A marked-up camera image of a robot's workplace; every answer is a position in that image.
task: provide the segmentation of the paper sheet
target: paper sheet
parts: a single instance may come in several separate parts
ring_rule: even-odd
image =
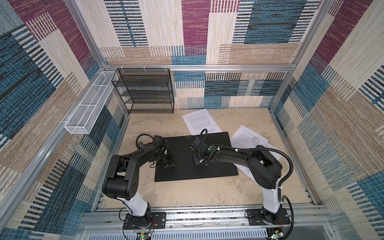
[[[258,133],[250,130],[249,128],[241,125],[241,127],[235,132],[235,134],[230,138],[232,147],[238,148],[254,148],[257,145],[262,145],[264,147],[275,148],[271,144],[268,143],[268,139],[261,136]],[[271,152],[271,154],[279,160],[281,155],[275,152]],[[251,170],[249,168],[244,167],[242,165],[235,164],[237,168],[239,168],[245,175],[247,175],[254,182],[255,178],[253,177]]]
[[[199,135],[206,128],[208,133],[222,132],[207,109],[202,109],[183,116],[191,135]]]

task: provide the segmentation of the black metal shelf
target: black metal shelf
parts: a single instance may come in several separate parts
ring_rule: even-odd
[[[125,97],[129,113],[173,113],[175,101],[169,69],[119,68],[116,75],[118,80],[113,85],[120,97]]]

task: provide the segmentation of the black rubber mat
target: black rubber mat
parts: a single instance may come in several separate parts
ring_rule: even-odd
[[[156,168],[155,182],[176,181],[186,179],[199,179],[210,177],[237,176],[237,167],[232,163],[215,162],[206,166],[204,164],[195,165],[193,160],[193,150],[189,147],[197,136],[166,137],[169,141],[168,149],[176,161],[176,167],[167,169]],[[228,132],[208,134],[205,143],[219,143],[231,146]]]

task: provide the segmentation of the white mesh basket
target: white mesh basket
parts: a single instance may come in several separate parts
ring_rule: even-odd
[[[70,134],[89,134],[91,132],[113,89],[112,79],[117,81],[115,72],[103,71],[98,76],[65,124],[65,129]]]

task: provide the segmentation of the beige table surface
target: beige table surface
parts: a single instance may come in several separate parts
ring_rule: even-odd
[[[163,137],[190,135],[182,115],[194,111],[196,110],[175,109],[174,114],[131,114],[119,155],[135,151],[135,140],[141,133]],[[267,138],[276,148],[286,152],[267,109],[209,109],[208,112],[220,129],[228,132],[230,137],[244,125]],[[152,140],[143,136],[140,141],[147,143]],[[283,165],[282,176],[285,176],[289,165],[284,157],[281,157],[280,161]],[[238,176],[154,182],[155,169],[149,165],[150,163],[146,163],[140,168],[138,192],[152,207],[263,203],[261,187],[240,170]],[[282,187],[282,194],[287,195],[292,203],[309,202],[296,171],[293,171]],[[103,208],[120,207],[122,207],[120,201],[103,198]]]

